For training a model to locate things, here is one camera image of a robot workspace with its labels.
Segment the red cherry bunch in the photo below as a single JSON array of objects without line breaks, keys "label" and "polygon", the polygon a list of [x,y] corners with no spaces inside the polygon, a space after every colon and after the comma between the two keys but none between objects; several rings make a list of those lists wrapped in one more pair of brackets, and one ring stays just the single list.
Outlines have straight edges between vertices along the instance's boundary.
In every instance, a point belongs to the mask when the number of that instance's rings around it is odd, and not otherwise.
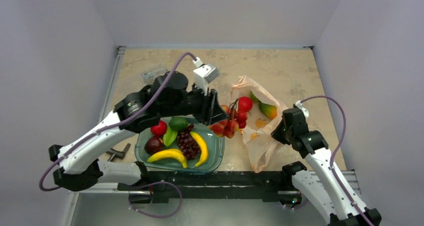
[{"label": "red cherry bunch", "polygon": [[247,125],[248,111],[252,108],[251,103],[248,103],[247,105],[247,108],[243,106],[240,102],[240,98],[236,99],[229,105],[220,105],[227,114],[228,118],[208,126],[209,130],[211,130],[218,138],[233,138],[236,132],[241,132],[241,130]]}]

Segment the orange plastic bag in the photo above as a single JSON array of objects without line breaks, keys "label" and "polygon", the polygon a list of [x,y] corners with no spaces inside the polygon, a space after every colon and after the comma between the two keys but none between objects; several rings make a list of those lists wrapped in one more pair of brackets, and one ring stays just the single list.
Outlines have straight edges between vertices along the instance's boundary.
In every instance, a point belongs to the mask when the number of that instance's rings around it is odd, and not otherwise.
[{"label": "orange plastic bag", "polygon": [[260,112],[259,103],[253,102],[252,109],[247,113],[246,127],[241,130],[242,142],[247,149],[251,169],[259,173],[269,165],[271,156],[280,145],[271,137],[271,133],[281,122],[282,111],[288,107],[248,76],[240,76],[238,81],[231,86],[230,99],[234,101],[239,97],[250,97],[250,91],[261,102],[277,107],[277,117],[271,120]]}]

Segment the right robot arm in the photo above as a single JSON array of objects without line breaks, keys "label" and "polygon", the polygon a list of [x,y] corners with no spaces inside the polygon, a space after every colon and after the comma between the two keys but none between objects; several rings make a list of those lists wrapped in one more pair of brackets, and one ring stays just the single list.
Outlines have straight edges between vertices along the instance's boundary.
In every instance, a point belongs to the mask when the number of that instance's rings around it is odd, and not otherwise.
[{"label": "right robot arm", "polygon": [[282,167],[281,184],[298,189],[318,210],[327,225],[380,225],[382,216],[369,208],[354,191],[319,131],[310,131],[305,110],[290,108],[271,134],[276,141],[290,145],[313,169],[297,161]]}]

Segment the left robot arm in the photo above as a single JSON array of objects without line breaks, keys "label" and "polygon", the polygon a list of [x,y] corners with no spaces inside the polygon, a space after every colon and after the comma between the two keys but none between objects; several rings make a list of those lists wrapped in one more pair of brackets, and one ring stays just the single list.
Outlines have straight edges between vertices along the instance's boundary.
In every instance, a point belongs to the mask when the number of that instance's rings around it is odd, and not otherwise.
[{"label": "left robot arm", "polygon": [[100,160],[100,156],[121,141],[158,125],[160,119],[192,115],[199,123],[212,125],[227,114],[220,107],[218,94],[208,85],[219,72],[200,67],[194,70],[192,90],[179,72],[167,72],[151,85],[128,94],[107,117],[78,141],[68,146],[53,145],[49,156],[58,163],[53,172],[55,185],[82,191],[97,183],[123,183],[136,190],[149,185],[146,168],[140,163],[121,164]]}]

